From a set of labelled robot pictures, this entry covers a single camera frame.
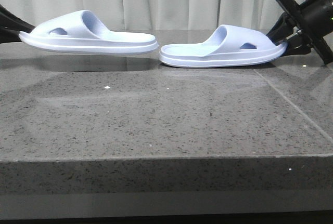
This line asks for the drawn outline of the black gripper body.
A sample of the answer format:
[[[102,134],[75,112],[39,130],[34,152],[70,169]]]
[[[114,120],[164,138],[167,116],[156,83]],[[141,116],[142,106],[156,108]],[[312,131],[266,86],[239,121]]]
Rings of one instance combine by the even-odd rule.
[[[275,0],[284,10],[281,16],[289,16],[293,21],[293,34],[303,35],[311,49],[314,49],[325,64],[332,62],[332,50],[324,36],[332,32],[332,0]]]

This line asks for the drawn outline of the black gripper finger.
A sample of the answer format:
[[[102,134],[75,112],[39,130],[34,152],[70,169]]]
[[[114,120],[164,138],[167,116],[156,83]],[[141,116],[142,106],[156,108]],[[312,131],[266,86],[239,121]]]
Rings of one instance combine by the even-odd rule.
[[[21,42],[19,31],[0,27],[0,43]]]
[[[280,16],[275,25],[267,33],[273,43],[279,43],[293,34],[293,21],[289,16]]]
[[[310,52],[311,48],[304,40],[304,36],[296,34],[287,40],[287,49],[283,53],[283,56],[306,55]]]
[[[11,30],[31,32],[35,26],[21,20],[14,14],[9,12],[5,7],[0,5],[1,8],[1,27]]]

